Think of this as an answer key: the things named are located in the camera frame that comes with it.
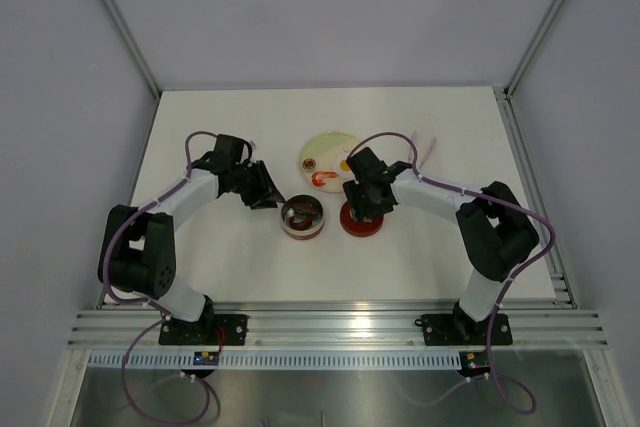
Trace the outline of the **pink cat paw tongs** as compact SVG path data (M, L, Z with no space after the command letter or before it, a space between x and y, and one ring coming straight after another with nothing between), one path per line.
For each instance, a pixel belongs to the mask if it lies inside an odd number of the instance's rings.
M437 137L432 136L428 139L423 139L418 131L413 131L410 135L410 140L414 145L414 150L412 147L409 148L408 161L415 163L417 168L421 170L437 145Z

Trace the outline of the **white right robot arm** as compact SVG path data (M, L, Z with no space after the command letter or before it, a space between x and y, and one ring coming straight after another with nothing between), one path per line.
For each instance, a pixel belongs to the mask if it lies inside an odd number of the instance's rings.
M412 207L459 228L471 277L450 314L416 321L425 343L478 345L486 340L489 319L509 274L539 245L539 235L511 189L495 181L479 196L442 181L425 181L405 161L391 165L366 147L346 159L354 178L343 184L346 202L340 222L353 236L377 233L396 206Z

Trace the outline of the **cream green round plate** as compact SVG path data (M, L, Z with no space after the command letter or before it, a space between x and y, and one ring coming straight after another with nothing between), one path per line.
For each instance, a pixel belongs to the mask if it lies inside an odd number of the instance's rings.
M308 140L299 151L298 168L303 179L315 189L331 194L343 192L343 184L350 180L341 178L329 179L326 185L316 187L312 184L311 176L316 171L331 171L331 165L337 154L346 152L348 155L360 142L360 139L352 134L342 132L327 132L316 135ZM304 170L304 159L312 158L316 161L316 168L312 171Z

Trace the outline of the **red lunch box lid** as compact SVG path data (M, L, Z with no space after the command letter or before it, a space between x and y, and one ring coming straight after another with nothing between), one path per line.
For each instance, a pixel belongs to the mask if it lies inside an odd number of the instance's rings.
M342 229L354 237L370 237L380 231L384 223L384 216L376 216L373 219L357 221L352 215L352 209L348 201L345 201L340 209L339 220Z

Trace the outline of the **dark red toy octopus tentacle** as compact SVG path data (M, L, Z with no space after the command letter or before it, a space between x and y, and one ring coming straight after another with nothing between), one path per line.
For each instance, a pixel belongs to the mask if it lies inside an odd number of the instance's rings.
M292 216L286 221L286 225L294 231L309 230L313 227L312 217Z

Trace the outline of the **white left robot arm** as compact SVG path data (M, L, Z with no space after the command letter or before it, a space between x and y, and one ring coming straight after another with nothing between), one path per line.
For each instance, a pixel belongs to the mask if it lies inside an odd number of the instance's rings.
M177 275L175 234L224 194L251 210L274 209L284 198L248 140L217 134L211 150L186 159L179 180L142 206L117 205L107 217L97 276L119 305L146 304L161 315L163 345L241 345L247 319L222 315L212 299Z

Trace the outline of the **brown toy sea cucumber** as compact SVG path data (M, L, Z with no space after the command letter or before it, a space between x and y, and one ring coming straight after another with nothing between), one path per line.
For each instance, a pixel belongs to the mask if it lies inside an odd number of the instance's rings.
M304 213L306 215L315 215L319 212L318 208L309 203L294 203L292 208L295 212Z

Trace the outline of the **red steel lunch box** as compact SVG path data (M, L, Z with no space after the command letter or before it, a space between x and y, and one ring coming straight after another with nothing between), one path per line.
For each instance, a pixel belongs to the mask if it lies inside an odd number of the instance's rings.
M280 226L293 239L310 240L325 226L324 207L314 196L294 195L281 207Z

